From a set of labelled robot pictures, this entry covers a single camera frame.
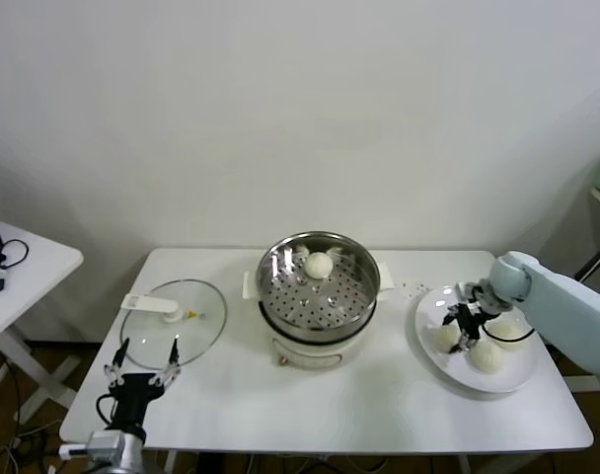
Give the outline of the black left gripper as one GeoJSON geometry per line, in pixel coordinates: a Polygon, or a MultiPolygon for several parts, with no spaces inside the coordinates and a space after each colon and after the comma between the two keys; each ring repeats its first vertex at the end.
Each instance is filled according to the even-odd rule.
{"type": "Polygon", "coordinates": [[[109,424],[111,429],[123,432],[142,432],[148,405],[161,398],[181,373],[179,337],[175,336],[168,364],[153,373],[128,373],[122,375],[121,367],[126,357],[129,339],[126,338],[115,352],[112,363],[104,366],[110,395],[115,400],[115,411],[109,424]]]}

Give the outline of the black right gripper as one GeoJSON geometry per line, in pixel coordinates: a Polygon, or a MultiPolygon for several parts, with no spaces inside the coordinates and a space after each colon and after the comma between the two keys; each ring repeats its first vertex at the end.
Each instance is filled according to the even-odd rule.
{"type": "Polygon", "coordinates": [[[469,351],[474,342],[481,338],[480,320],[472,314],[467,304],[459,303],[449,306],[443,317],[442,325],[456,325],[461,329],[462,334],[458,341],[448,351],[450,355],[469,351]]]}

